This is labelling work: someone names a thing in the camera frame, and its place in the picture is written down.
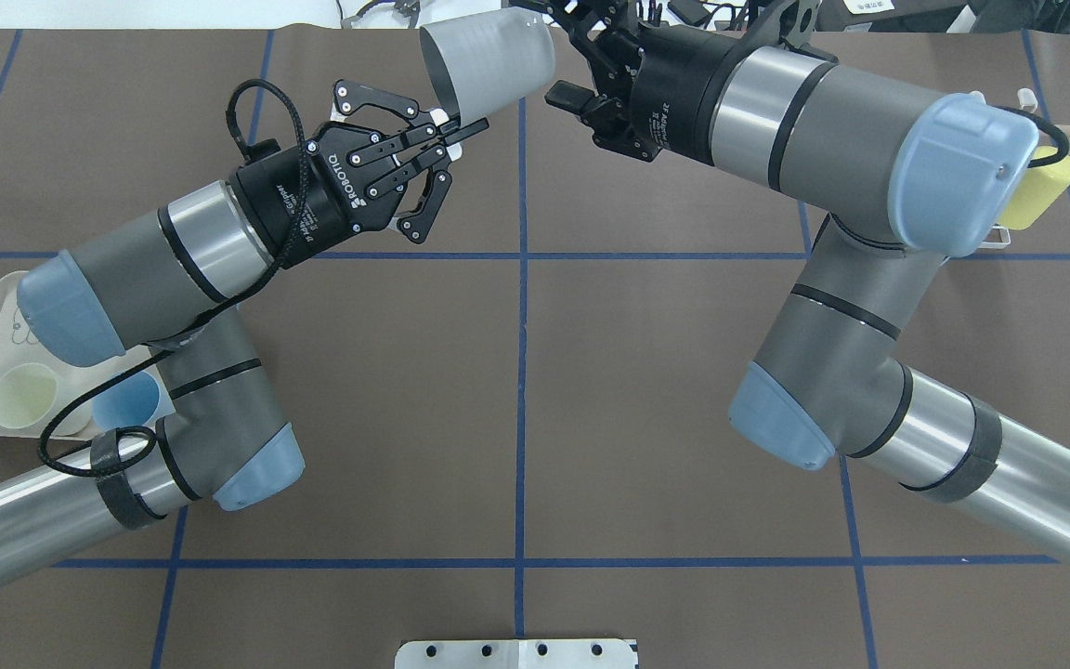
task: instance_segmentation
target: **blue joint cap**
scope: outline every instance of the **blue joint cap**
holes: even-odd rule
[[[18,280],[18,311],[52,355],[74,367],[126,352],[106,309],[67,250]]]
[[[756,362],[749,364],[729,406],[729,423],[764,452],[799,469],[815,471],[836,454],[812,416]]]
[[[890,229],[914,249],[977,250],[1038,145],[1031,120],[956,93],[927,107],[890,173]]]
[[[303,473],[305,456],[289,423],[214,492],[213,500],[225,511],[242,511],[284,490]]]

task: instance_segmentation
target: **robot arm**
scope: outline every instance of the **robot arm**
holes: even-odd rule
[[[289,105],[297,145],[280,150],[273,140],[242,139],[236,95],[250,86],[281,95],[264,81],[246,81],[227,113],[245,165],[61,250],[22,278],[18,308],[52,354],[89,367],[144,344],[153,353],[144,364],[158,365],[175,412],[154,431],[113,429],[58,460],[42,438],[46,466],[0,484],[0,586],[190,501],[213,497],[236,511],[296,482],[305,462],[292,424],[234,304],[280,268],[356,234],[394,228],[423,243],[448,194],[461,141],[552,76],[551,34],[530,12],[455,18],[426,26],[422,39],[447,112],[340,80],[332,120],[310,138]],[[508,44],[515,62],[483,64],[475,57],[482,43]],[[389,111],[403,127],[349,122],[368,106]],[[419,177],[416,207],[399,211]]]
[[[18,308],[44,346],[90,367],[138,344],[195,330],[200,314],[242,295],[280,255],[281,267],[292,268],[356,234],[387,228],[415,244],[427,240],[452,186],[448,168],[459,142],[488,127],[487,120],[461,127],[442,109],[419,109],[411,97],[346,80],[333,86],[333,98],[340,113],[303,147],[240,143],[249,162],[228,179],[61,250],[29,272],[18,285]],[[385,132],[350,123],[365,107],[386,109],[404,127]],[[232,118],[230,127],[236,127]],[[303,202],[301,153],[308,170]],[[417,207],[399,212],[421,174]]]
[[[236,310],[221,313],[160,361],[159,374],[175,413],[156,424],[154,445],[111,429],[60,458],[81,470],[135,465],[97,477],[39,467],[0,483],[0,586],[202,497],[234,511],[303,473],[292,424]]]
[[[834,212],[734,427],[804,469],[861,458],[1070,563],[1070,450],[890,356],[938,268],[976,250],[1041,165],[1037,124],[837,64],[806,45],[814,1],[778,0],[742,39],[638,20],[624,0],[521,4],[588,60],[597,93],[557,81],[547,101],[598,147],[674,151]]]

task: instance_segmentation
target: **white cup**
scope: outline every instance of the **white cup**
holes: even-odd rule
[[[555,47],[542,14],[506,7],[419,27],[440,106],[461,127],[547,86]]]
[[[102,429],[153,427],[173,411],[167,389],[150,371],[139,371],[93,399],[93,422]]]
[[[42,432],[77,395],[80,393],[46,364],[20,364],[0,377],[0,426]],[[92,408],[86,402],[57,425],[54,435],[79,432],[90,416]]]

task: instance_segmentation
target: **blue cup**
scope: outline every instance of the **blue cup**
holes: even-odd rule
[[[93,421],[102,429],[151,426],[174,411],[165,386],[148,371],[127,378],[93,401]]]

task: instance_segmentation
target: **gray arm segment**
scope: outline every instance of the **gray arm segment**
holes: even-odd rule
[[[755,365],[801,412],[788,420],[810,420],[816,440],[1070,564],[1070,450],[890,356],[943,259],[875,249],[827,223]],[[742,391],[730,416],[760,446],[781,448],[785,423],[762,423]]]
[[[165,444],[124,471],[151,520],[216,492],[284,431],[284,411],[266,372],[234,367],[254,359],[254,346],[230,309],[160,362],[169,390],[183,393],[173,399],[178,413],[163,425]],[[98,436],[95,446],[101,440],[113,446],[114,432]],[[123,437],[120,457],[141,445],[137,437]],[[60,460],[86,468],[90,453],[85,448]],[[119,518],[124,513],[117,501],[107,501],[95,478],[41,467],[0,483],[0,586],[123,533],[127,526]]]

